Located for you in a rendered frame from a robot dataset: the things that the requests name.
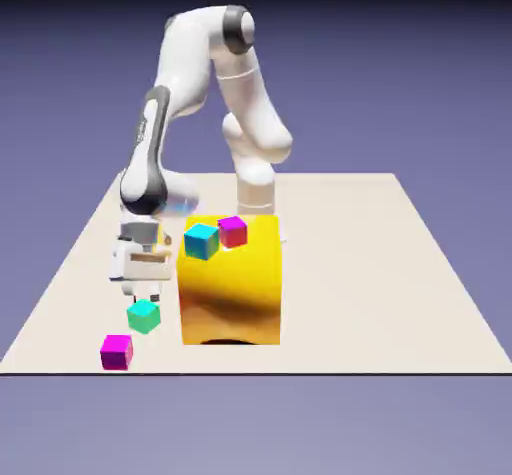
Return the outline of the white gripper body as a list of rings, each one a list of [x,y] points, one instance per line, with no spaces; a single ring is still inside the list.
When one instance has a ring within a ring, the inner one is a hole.
[[[172,276],[171,251],[158,246],[145,251],[133,241],[118,239],[110,262],[111,281],[166,281]]]

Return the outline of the small green cube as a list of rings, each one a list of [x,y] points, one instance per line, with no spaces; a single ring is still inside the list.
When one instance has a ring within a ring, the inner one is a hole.
[[[160,306],[148,300],[139,300],[126,311],[128,326],[141,334],[148,334],[161,323]]]

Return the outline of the small cyan cube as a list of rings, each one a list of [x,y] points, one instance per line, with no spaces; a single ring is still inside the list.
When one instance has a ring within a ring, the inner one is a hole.
[[[219,250],[219,228],[202,223],[191,226],[184,234],[185,254],[207,261]]]

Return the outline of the small magenta red cube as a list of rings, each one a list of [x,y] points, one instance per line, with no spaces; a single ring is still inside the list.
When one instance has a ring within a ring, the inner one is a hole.
[[[240,216],[223,217],[217,221],[221,244],[233,249],[245,245],[248,241],[248,228]]]

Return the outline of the large yellow box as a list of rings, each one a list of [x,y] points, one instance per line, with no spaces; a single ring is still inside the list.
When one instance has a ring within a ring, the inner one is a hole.
[[[182,341],[278,345],[282,247],[275,215],[244,215],[248,242],[207,260],[180,247],[176,261]]]

